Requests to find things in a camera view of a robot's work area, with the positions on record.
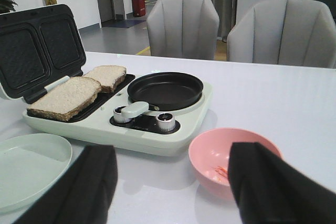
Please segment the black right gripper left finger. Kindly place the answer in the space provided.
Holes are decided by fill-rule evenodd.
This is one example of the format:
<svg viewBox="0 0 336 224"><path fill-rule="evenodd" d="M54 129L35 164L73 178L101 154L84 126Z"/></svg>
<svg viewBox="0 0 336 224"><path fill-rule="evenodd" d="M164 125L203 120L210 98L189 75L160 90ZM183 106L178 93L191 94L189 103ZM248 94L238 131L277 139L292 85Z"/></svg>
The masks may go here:
<svg viewBox="0 0 336 224"><path fill-rule="evenodd" d="M118 181L110 145L89 145L16 223L106 223Z"/></svg>

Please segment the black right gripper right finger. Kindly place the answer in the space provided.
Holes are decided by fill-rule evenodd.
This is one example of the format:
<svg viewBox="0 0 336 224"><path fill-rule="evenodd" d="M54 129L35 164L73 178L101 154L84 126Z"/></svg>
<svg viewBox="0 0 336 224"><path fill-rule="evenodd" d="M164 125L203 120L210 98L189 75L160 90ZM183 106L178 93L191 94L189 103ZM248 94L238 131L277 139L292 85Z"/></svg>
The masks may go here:
<svg viewBox="0 0 336 224"><path fill-rule="evenodd" d="M228 180L243 223L335 223L335 193L260 143L232 144Z"/></svg>

